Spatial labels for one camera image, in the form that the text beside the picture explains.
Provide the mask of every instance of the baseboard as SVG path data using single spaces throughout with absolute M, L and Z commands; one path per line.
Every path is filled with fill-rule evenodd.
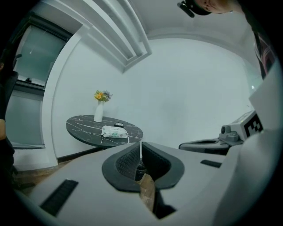
M 58 160 L 58 163 L 66 162 L 66 161 L 70 161 L 70 160 L 73 160 L 75 158 L 81 157 L 83 155 L 95 153 L 95 152 L 102 151 L 102 150 L 105 150 L 105 149 L 102 148 L 102 147 L 95 147 L 95 148 L 92 148 L 92 149 L 89 149 L 89 150 L 86 150 L 86 151 L 82 151 L 82 152 L 79 152 L 79 153 L 70 154 L 70 155 L 67 155 L 67 156 L 64 156 L 64 157 L 57 158 L 57 160 Z

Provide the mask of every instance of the ceiling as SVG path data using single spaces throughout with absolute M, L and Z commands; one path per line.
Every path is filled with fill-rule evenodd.
M 157 30 L 167 33 L 198 33 L 206 35 L 218 33 L 230 42 L 238 43 L 251 32 L 245 16 L 237 12 L 221 15 L 210 14 L 207 16 L 195 15 L 190 18 L 177 7 L 181 0 L 129 0 L 136 11 L 147 35 Z

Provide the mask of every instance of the round table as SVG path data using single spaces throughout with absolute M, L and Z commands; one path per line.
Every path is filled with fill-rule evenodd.
M 131 123 L 109 117 L 103 117 L 102 122 L 95 122 L 93 118 L 93 115 L 71 117 L 66 121 L 67 131 L 83 143 L 103 148 L 139 142 L 143 137 L 142 130 Z M 105 138 L 101 135 L 103 126 L 114 126 L 116 122 L 123 123 L 124 129 L 129 134 L 128 138 Z

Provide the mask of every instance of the black headset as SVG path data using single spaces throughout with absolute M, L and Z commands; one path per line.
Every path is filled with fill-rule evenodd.
M 198 6 L 194 0 L 186 0 L 177 4 L 185 13 L 187 13 L 190 17 L 194 18 L 195 14 L 198 15 L 209 15 L 211 12 L 205 11 L 200 6 Z

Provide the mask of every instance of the wooden floor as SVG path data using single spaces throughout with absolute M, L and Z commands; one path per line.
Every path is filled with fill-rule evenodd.
M 20 171 L 17 175 L 14 176 L 14 178 L 15 181 L 20 184 L 35 183 L 35 185 L 37 185 L 42 180 L 55 173 L 57 170 L 59 170 L 69 162 L 70 161 L 61 162 L 59 163 L 58 166 L 50 167 L 46 169 Z M 141 193 L 140 193 L 141 200 L 151 211 L 153 211 L 154 195 L 155 195 L 154 181 L 148 174 L 145 174 L 143 178 L 137 183 L 141 187 Z M 21 192 L 28 196 L 33 188 L 34 187 L 26 188 L 21 190 Z

